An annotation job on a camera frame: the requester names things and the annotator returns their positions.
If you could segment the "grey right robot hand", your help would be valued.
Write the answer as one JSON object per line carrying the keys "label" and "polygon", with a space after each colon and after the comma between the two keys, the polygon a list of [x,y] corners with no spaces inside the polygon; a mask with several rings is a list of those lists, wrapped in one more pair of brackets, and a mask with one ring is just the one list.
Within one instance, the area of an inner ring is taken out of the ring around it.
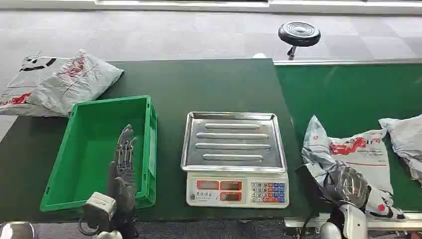
{"label": "grey right robot hand", "polygon": [[322,192],[330,201],[341,205],[349,203],[359,209],[366,207],[371,187],[354,168],[336,163],[326,170]]}

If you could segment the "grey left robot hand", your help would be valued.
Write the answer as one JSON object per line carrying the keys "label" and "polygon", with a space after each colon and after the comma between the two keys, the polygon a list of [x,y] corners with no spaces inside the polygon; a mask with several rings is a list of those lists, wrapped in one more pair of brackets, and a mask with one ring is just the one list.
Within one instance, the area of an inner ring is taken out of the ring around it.
{"label": "grey left robot hand", "polygon": [[117,212],[128,214],[135,206],[136,182],[134,170],[134,146],[137,137],[128,124],[118,137],[114,160],[108,169],[107,195],[116,200]]}

